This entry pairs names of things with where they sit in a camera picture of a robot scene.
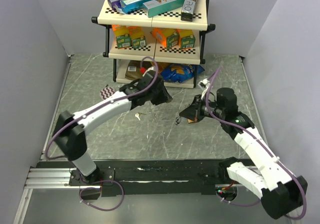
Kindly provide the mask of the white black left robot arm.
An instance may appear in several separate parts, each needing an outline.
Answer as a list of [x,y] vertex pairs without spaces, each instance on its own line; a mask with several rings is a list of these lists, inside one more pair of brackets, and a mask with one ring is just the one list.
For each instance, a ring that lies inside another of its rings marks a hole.
[[99,168],[87,152],[87,135],[115,116],[133,110],[150,101],[153,105],[172,100],[164,86],[164,80],[155,71],[123,85],[107,99],[74,114],[64,111],[58,117],[52,140],[64,156],[80,172],[88,185],[99,179]]

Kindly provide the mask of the key with panda keychain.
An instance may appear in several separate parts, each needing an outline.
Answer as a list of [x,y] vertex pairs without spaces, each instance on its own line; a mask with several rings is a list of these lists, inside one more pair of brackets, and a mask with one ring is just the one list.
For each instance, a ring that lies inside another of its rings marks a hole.
[[182,118],[181,118],[180,116],[177,116],[177,117],[175,118],[175,125],[179,125],[180,122],[181,122],[181,120],[182,120]]

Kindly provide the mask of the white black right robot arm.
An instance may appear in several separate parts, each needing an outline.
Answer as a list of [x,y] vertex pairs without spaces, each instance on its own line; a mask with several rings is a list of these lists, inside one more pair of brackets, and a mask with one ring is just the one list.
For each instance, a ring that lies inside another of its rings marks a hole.
[[274,219],[287,216],[299,207],[305,208],[307,181],[302,176],[294,176],[265,144],[253,122],[238,110],[233,89],[218,89],[214,101],[196,95],[179,116],[193,122],[200,122],[205,117],[218,120],[258,169],[255,172],[238,159],[227,158],[219,164],[218,176],[222,182],[235,181],[245,186]]

